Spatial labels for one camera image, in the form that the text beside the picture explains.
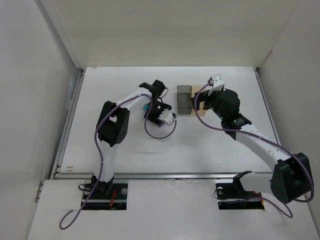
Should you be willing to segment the teal lego brick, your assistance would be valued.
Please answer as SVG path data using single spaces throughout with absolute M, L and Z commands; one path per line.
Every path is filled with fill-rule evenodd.
M 142 109 L 143 109 L 143 111 L 144 111 L 144 112 L 147 112 L 147 111 L 148 111 L 148 109 L 149 109 L 149 106 L 146 104 L 146 105 L 144 105 L 144 106 L 143 106 L 143 108 L 142 108 Z

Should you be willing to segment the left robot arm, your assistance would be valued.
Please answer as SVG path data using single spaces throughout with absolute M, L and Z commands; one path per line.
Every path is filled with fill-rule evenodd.
M 159 80 L 152 84 L 143 82 L 122 100 L 104 103 L 94 132 L 94 142 L 100 156 L 100 167 L 91 177 L 95 190 L 106 193 L 111 189 L 117 148 L 127 136 L 131 113 L 143 109 L 145 126 L 146 122 L 159 128 L 163 125 L 177 126 L 177 117 L 172 107 L 161 99 L 166 89 Z

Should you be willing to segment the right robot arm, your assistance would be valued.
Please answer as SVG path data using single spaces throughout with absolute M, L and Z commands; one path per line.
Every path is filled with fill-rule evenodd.
M 311 202 L 315 196 L 314 181 L 308 157 L 292 153 L 282 145 L 264 136 L 240 113 L 238 94 L 230 89 L 196 92 L 191 99 L 195 111 L 204 103 L 205 110 L 212 110 L 221 127 L 211 129 L 225 132 L 233 140 L 246 146 L 272 171 L 272 175 L 246 170 L 236 175 L 232 182 L 223 185 L 224 199 L 248 199 L 254 193 L 268 193 L 283 204 L 292 201 Z

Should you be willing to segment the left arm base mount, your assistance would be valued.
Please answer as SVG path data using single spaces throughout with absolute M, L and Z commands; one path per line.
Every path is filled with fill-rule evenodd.
M 128 181 L 113 182 L 105 193 L 94 190 L 82 210 L 124 211 L 127 209 Z

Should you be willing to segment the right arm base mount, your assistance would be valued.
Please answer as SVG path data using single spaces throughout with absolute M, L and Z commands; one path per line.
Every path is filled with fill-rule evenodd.
M 246 191 L 242 186 L 231 182 L 215 184 L 214 196 L 219 210 L 264 210 L 261 193 Z

